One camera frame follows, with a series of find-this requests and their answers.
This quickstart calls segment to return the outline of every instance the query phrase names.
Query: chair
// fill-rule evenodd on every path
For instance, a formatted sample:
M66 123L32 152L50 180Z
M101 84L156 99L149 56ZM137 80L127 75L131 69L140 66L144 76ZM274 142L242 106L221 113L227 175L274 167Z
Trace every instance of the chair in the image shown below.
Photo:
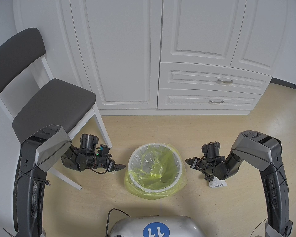
M25 29L8 39L0 46L0 93L26 67L35 60L41 60L49 77L44 86L29 100L15 118L10 114L3 101L0 107L12 121L15 134L22 143L41 128L56 124L61 125L73 139L87 121L94 116L105 143L112 147L96 104L96 95L81 87L53 77L45 59L45 46L38 29ZM54 175L82 188L55 168L49 170Z

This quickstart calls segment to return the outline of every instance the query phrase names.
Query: yellow plastic bag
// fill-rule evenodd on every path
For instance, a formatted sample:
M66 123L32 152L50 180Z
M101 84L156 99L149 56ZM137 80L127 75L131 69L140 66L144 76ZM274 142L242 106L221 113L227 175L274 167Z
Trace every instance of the yellow plastic bag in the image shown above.
M126 189L138 197L159 199L181 190L187 183L179 152L164 143L149 143L131 155L124 178Z

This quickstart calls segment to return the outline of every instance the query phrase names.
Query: white logo symbol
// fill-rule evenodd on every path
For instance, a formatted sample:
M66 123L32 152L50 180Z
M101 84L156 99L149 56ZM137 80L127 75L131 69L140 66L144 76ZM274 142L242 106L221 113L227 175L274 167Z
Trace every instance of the white logo symbol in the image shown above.
M158 237L163 237L165 234L160 232L160 227L157 227ZM151 229L148 229L149 237L155 237L155 235L152 235Z

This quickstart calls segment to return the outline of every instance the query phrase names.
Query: black baseboard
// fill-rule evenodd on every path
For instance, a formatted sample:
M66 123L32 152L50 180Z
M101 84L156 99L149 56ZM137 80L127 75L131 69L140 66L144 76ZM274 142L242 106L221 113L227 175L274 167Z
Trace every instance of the black baseboard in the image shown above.
M287 82L287 81L283 81L283 80L280 80L280 79L277 79L277 78L272 78L271 83L274 83L274 84L278 84L278 85L281 85L281 86L285 86L285 87L290 87L290 88L293 88L293 89L296 89L296 85L293 84L293 83L290 83L290 82Z

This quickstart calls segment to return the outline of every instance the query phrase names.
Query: drawer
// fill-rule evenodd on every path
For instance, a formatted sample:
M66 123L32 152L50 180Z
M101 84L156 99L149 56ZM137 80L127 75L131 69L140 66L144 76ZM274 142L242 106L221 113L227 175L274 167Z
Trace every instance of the drawer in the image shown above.
M160 89L197 89L262 95L271 76L251 71L194 63L160 63Z
M261 95L186 89L159 89L158 109L252 110Z

